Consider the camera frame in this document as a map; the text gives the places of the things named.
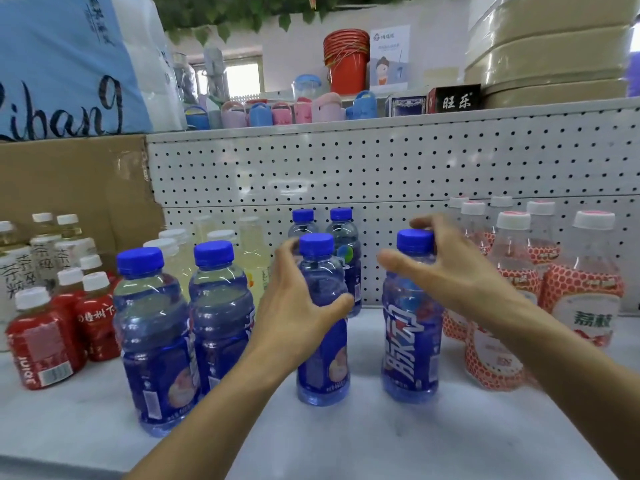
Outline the clear container blue lid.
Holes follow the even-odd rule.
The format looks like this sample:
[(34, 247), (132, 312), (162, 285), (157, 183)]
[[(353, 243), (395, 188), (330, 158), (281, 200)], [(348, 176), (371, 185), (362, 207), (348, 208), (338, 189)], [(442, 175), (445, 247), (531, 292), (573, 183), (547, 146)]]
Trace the clear container blue lid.
[(315, 74), (301, 74), (291, 84), (293, 99), (300, 98), (314, 100), (324, 94), (324, 86), (321, 79)]

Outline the black carton white print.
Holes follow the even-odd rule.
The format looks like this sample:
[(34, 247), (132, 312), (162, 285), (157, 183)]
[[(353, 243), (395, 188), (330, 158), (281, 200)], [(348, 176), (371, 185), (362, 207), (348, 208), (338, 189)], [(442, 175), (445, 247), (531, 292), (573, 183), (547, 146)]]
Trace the black carton white print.
[(426, 113), (467, 112), (480, 108), (480, 84), (444, 86), (429, 91)]

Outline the brown cardboard box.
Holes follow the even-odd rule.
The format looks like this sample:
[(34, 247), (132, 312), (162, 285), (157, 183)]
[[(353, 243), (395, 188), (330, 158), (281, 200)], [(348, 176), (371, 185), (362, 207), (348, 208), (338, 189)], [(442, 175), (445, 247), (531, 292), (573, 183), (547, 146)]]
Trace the brown cardboard box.
[(144, 135), (0, 142), (0, 221), (33, 237), (32, 215), (76, 214), (112, 271), (115, 257), (165, 227), (148, 173)]

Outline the window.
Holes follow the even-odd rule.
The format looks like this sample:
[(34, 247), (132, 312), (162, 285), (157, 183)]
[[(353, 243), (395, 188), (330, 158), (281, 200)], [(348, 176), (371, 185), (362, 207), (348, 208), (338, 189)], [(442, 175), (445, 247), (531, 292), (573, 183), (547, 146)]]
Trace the window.
[[(258, 53), (224, 58), (225, 84), (230, 99), (245, 101), (258, 97), (264, 90), (262, 55)], [(190, 64), (196, 73), (196, 83), (202, 95), (214, 95), (215, 84), (206, 71), (204, 60)]]

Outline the clear glass jar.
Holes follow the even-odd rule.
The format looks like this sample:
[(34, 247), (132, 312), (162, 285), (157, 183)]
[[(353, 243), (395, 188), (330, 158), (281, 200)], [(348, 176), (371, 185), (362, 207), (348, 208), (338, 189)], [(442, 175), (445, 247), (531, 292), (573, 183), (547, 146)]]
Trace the clear glass jar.
[(230, 100), (228, 89), (227, 67), (222, 51), (215, 45), (204, 46), (205, 74), (207, 78), (207, 94), (218, 103)]
[(185, 105), (199, 105), (196, 72), (185, 54), (173, 52), (173, 69), (180, 98)]

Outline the green artificial leaf garland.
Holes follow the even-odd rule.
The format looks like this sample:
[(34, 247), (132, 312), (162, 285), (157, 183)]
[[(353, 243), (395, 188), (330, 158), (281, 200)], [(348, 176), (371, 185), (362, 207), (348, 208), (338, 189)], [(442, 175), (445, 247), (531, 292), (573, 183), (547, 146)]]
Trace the green artificial leaf garland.
[(398, 5), (412, 0), (152, 0), (159, 13), (164, 31), (174, 42), (193, 36), (204, 45), (212, 27), (228, 41), (233, 29), (258, 33), (263, 23), (276, 17), (278, 25), (288, 31), (292, 15), (301, 15), (305, 23), (316, 18), (323, 21), (327, 14), (367, 6)]

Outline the blue and white carton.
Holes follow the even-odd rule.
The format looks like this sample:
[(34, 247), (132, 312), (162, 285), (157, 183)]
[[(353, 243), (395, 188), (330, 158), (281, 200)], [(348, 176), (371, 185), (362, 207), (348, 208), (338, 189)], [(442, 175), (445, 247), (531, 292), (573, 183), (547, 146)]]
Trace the blue and white carton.
[(428, 95), (389, 95), (385, 102), (385, 117), (424, 115), (428, 111)]

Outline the group of red patterned bottles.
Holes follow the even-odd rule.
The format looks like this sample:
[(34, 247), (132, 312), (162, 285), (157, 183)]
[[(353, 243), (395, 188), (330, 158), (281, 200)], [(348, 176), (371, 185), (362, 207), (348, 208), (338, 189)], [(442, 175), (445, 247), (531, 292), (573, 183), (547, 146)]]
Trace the group of red patterned bottles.
[[(604, 210), (579, 210), (572, 241), (565, 248), (552, 239), (552, 201), (529, 201), (514, 210), (509, 196), (493, 197), (492, 231), (485, 223), (484, 203), (460, 204), (460, 229), (488, 257), (521, 295), (540, 306), (572, 332), (598, 348), (612, 339), (625, 285), (609, 250), (616, 215)], [(533, 374), (494, 334), (462, 315), (444, 313), (444, 335), (464, 343), (465, 368), (487, 390), (510, 392)]]

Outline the person's left hand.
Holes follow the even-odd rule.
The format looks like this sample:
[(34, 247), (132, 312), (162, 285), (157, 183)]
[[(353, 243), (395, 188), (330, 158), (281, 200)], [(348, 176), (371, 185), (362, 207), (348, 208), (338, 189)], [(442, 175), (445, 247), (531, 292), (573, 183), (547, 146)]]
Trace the person's left hand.
[(245, 350), (264, 376), (278, 382), (309, 359), (330, 330), (310, 327), (305, 304), (310, 294), (293, 254), (298, 241), (290, 238), (276, 250), (273, 274)]

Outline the person's right hand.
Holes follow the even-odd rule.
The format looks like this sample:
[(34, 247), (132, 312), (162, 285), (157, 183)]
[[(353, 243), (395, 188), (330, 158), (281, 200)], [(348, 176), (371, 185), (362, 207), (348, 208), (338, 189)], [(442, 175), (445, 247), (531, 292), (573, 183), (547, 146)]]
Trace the person's right hand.
[(473, 243), (442, 214), (416, 217), (411, 230), (431, 230), (436, 260), (428, 265), (428, 286), (421, 287), (444, 307), (500, 331), (522, 296)]

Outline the pale yellow drink bottle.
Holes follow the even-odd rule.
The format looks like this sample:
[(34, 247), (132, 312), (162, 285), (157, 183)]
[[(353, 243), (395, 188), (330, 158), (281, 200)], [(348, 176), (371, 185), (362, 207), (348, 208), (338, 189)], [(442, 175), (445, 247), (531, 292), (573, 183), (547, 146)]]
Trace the pale yellow drink bottle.
[(257, 308), (270, 280), (270, 254), (264, 241), (259, 217), (247, 216), (239, 220), (239, 265), (247, 277), (249, 290)]
[(197, 270), (193, 254), (195, 243), (191, 233), (184, 228), (167, 229), (160, 231), (158, 238), (174, 240), (177, 253), (172, 260), (180, 266), (183, 275), (190, 278)]
[(228, 241), (234, 246), (234, 253), (240, 252), (239, 235), (235, 230), (215, 230), (206, 234), (205, 242)]
[(206, 242), (207, 235), (215, 230), (217, 227), (212, 215), (202, 214), (193, 218), (192, 231), (196, 244)]
[(189, 283), (194, 274), (193, 264), (186, 255), (186, 250), (181, 248), (174, 238), (159, 238), (147, 241), (144, 248), (158, 248), (164, 258), (164, 272), (172, 275), (180, 284), (182, 295), (186, 302), (190, 302)]

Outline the blue sports drink bottle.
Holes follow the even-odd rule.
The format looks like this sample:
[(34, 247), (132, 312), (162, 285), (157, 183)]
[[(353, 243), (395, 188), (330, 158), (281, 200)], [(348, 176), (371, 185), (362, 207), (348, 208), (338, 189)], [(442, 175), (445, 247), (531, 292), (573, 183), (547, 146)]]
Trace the blue sports drink bottle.
[[(328, 306), (348, 292), (340, 260), (334, 256), (334, 239), (329, 233), (300, 237), (299, 269), (316, 306)], [(301, 402), (331, 406), (348, 395), (348, 331), (345, 317), (325, 334), (315, 352), (298, 368), (297, 393)]]
[(400, 403), (428, 402), (438, 390), (444, 307), (411, 279), (388, 271), (382, 288), (383, 388)]

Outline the stack of red buckets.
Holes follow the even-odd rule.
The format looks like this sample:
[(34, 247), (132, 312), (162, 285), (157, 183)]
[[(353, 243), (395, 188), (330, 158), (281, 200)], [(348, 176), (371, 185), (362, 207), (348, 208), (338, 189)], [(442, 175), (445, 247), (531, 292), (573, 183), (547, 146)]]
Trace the stack of red buckets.
[(369, 33), (361, 29), (341, 29), (325, 37), (324, 65), (331, 92), (351, 96), (366, 89), (369, 44)]

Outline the person's left forearm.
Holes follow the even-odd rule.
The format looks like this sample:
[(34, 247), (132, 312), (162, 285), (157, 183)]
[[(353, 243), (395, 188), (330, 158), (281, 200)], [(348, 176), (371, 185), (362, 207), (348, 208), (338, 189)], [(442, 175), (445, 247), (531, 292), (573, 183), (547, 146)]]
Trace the person's left forearm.
[(303, 359), (300, 347), (251, 347), (122, 480), (225, 480), (270, 398)]

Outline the stack of wrapped beige trays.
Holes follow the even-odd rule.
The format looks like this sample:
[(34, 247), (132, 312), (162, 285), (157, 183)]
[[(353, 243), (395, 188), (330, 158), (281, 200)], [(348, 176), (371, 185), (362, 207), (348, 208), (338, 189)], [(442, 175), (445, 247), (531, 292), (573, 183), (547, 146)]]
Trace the stack of wrapped beige trays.
[(627, 96), (640, 0), (470, 0), (464, 83), (484, 107)]

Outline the white pegboard shelf panel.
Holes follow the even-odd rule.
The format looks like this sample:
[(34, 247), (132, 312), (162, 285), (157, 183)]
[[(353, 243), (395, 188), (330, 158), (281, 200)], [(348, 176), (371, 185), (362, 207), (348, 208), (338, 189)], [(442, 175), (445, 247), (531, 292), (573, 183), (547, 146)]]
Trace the white pegboard shelf panel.
[(283, 127), (147, 136), (155, 201), (170, 228), (210, 215), (224, 228), (257, 216), (266, 245), (287, 238), (293, 209), (350, 207), (363, 250), (363, 304), (376, 306), (375, 256), (416, 216), (449, 199), (511, 196), (556, 203), (562, 247), (579, 210), (616, 215), (612, 256), (625, 281), (624, 313), (640, 312), (640, 97)]

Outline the white label tea bottle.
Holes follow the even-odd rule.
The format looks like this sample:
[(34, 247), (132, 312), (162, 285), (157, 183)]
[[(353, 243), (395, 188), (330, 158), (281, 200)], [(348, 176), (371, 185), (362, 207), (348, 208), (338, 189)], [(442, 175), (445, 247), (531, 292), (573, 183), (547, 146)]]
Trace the white label tea bottle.
[(0, 221), (0, 333), (17, 316), (15, 295), (35, 282), (31, 248), (11, 221)]
[(39, 283), (53, 292), (57, 285), (58, 272), (61, 270), (56, 243), (61, 240), (60, 230), (50, 212), (32, 215), (35, 235), (30, 239), (31, 256), (36, 268)]
[(57, 216), (61, 239), (54, 244), (59, 270), (80, 267), (80, 259), (97, 254), (94, 240), (84, 234), (76, 214)]

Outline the person's right forearm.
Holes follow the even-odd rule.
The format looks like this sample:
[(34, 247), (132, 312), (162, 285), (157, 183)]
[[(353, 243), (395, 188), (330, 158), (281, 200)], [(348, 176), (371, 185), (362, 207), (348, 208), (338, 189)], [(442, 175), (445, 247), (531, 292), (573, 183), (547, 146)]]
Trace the person's right forearm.
[(533, 373), (618, 480), (640, 480), (640, 374), (511, 288), (492, 294), (477, 320)]

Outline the group of blue drink bottles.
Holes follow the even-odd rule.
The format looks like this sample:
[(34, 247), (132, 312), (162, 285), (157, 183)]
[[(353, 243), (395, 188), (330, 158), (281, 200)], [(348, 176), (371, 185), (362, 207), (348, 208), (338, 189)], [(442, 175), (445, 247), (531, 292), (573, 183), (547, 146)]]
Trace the group of blue drink bottles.
[(255, 304), (235, 243), (192, 246), (196, 269), (182, 286), (159, 244), (117, 255), (116, 338), (140, 426), (169, 434), (219, 384), (247, 347)]

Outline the white cartoon sign card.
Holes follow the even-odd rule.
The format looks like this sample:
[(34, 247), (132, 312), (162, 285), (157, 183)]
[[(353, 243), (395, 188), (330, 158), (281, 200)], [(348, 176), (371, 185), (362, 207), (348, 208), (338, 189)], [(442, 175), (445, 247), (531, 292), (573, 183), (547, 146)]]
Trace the white cartoon sign card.
[(410, 25), (370, 31), (369, 90), (388, 95), (408, 88)]

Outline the red juice bottle white cap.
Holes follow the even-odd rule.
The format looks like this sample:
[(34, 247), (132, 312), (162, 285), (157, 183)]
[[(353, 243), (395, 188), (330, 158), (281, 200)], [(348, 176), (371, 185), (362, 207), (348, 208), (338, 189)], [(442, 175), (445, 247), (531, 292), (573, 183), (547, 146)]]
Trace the red juice bottle white cap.
[(81, 257), (79, 259), (79, 266), (84, 275), (105, 272), (112, 288), (116, 286), (119, 280), (117, 275), (103, 264), (102, 259), (98, 254)]
[(51, 298), (55, 308), (64, 311), (69, 319), (76, 318), (76, 304), (84, 297), (84, 273), (80, 267), (70, 267), (57, 273), (58, 284)]
[(18, 316), (5, 335), (22, 385), (42, 390), (81, 371), (87, 354), (77, 323), (64, 307), (53, 304), (45, 287), (18, 291)]
[(113, 326), (116, 309), (108, 275), (103, 271), (87, 274), (82, 284), (84, 294), (76, 302), (75, 311), (88, 359), (116, 359), (121, 349)]

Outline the blue toilet paper pack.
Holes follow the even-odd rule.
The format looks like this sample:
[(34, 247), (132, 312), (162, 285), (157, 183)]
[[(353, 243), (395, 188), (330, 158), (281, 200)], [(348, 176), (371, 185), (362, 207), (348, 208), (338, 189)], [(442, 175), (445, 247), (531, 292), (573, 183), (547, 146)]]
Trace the blue toilet paper pack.
[(0, 0), (0, 143), (187, 128), (153, 0)]

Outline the row of pastel kids bottles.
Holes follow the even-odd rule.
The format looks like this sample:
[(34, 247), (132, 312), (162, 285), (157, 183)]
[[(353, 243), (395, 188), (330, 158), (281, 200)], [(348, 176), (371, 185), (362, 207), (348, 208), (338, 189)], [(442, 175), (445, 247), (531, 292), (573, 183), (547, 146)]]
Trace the row of pastel kids bottles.
[(188, 129), (218, 130), (366, 120), (379, 118), (381, 110), (375, 95), (362, 91), (348, 101), (336, 93), (314, 99), (299, 96), (292, 103), (249, 100), (220, 105), (209, 98), (204, 107), (188, 106), (184, 113)]

